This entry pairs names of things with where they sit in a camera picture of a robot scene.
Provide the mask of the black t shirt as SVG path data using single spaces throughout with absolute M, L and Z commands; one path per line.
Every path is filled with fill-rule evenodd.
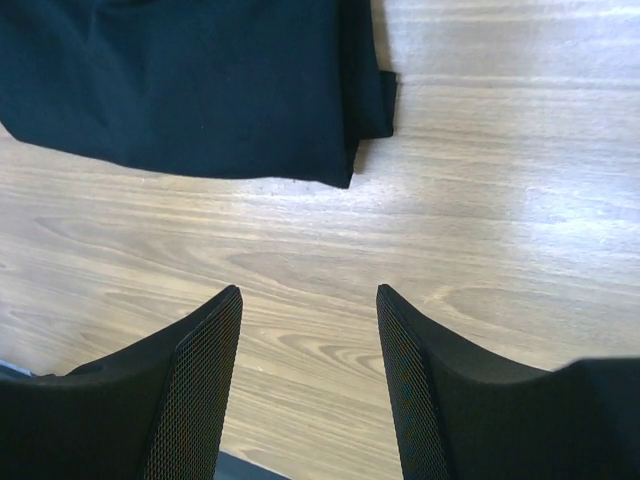
M 350 184 L 393 133 L 367 1 L 5 1 L 17 140 L 203 178 Z

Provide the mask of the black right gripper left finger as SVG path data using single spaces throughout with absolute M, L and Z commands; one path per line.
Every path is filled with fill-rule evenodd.
M 210 479 L 242 320 L 228 286 L 168 327 L 64 375 L 1 366 L 5 479 Z

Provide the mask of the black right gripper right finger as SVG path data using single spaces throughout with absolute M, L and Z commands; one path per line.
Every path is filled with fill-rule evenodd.
M 635 479 L 639 362 L 554 371 L 490 352 L 388 285 L 378 331 L 407 479 Z

